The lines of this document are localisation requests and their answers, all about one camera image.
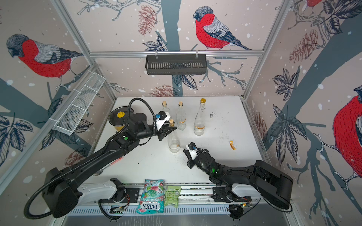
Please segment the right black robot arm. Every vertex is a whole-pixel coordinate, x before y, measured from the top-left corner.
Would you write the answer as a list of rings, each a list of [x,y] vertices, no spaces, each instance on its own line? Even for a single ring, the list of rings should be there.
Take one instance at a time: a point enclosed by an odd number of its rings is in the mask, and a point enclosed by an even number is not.
[[[293,179],[264,161],[257,160],[247,167],[229,167],[219,164],[209,154],[208,150],[183,150],[187,157],[187,166],[196,166],[206,173],[209,180],[218,189],[213,188],[212,199],[215,202],[241,202],[247,197],[239,185],[252,186],[260,196],[272,206],[289,210],[293,187]]]

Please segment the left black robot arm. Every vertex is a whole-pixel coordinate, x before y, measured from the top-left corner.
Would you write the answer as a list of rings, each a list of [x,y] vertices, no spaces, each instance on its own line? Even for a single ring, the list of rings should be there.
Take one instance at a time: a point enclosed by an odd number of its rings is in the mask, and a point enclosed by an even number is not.
[[[131,114],[131,106],[135,101],[144,103],[150,110],[152,124],[147,124],[147,117],[143,113]],[[133,98],[127,106],[126,125],[111,136],[99,151],[79,163],[62,170],[51,169],[46,174],[44,185],[25,204],[24,216],[27,219],[42,219],[50,215],[60,218],[70,213],[87,194],[91,195],[91,198],[87,199],[88,202],[93,199],[109,199],[113,197],[121,186],[115,179],[112,179],[113,183],[109,185],[111,191],[108,194],[105,192],[96,194],[89,189],[82,191],[80,187],[96,172],[127,155],[136,147],[141,146],[140,140],[150,140],[153,136],[157,136],[158,140],[161,141],[167,137],[175,130],[170,125],[170,118],[169,112],[160,111],[155,114],[144,99]],[[30,207],[38,195],[43,197],[50,211],[41,215],[34,215],[30,212]]]

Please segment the orange peeled label strip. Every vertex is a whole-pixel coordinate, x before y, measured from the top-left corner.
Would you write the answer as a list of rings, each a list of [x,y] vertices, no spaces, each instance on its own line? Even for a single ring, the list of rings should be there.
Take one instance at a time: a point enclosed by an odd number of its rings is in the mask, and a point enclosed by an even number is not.
[[[232,148],[232,150],[236,150],[236,147],[234,146],[233,141],[231,140],[231,141],[229,141],[229,143],[230,143],[230,147]]]

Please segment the square glass bottle with cork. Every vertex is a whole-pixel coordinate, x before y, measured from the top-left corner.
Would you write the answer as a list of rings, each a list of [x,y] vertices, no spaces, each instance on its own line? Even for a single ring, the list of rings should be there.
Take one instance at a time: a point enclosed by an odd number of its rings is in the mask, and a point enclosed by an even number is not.
[[[170,109],[168,108],[168,105],[167,105],[166,101],[162,102],[162,107],[163,107],[162,111],[171,113]]]

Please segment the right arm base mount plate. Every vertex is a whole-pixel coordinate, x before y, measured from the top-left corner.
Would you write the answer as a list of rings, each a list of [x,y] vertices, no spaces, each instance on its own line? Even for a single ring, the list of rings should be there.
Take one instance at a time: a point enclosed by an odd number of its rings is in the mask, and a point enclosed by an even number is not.
[[[212,188],[213,194],[211,198],[214,202],[251,202],[252,198],[250,196],[239,197],[233,193],[230,186],[215,186]]]

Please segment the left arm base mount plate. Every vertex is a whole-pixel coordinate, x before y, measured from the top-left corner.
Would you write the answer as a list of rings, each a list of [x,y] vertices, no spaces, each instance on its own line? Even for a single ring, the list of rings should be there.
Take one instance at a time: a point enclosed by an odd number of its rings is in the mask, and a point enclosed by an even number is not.
[[[140,189],[136,187],[126,187],[118,179],[110,179],[116,186],[115,194],[110,198],[111,203],[137,203]]]

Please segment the round glass bottle cork stopper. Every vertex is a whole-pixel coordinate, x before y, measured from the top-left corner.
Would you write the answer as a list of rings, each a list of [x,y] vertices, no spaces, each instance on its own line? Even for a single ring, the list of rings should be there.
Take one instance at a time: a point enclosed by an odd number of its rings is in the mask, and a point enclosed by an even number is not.
[[[167,142],[170,152],[178,153],[180,147],[180,141],[177,136],[177,127],[175,126],[175,122],[173,119],[169,120],[170,127],[173,128],[173,131],[167,136]]]

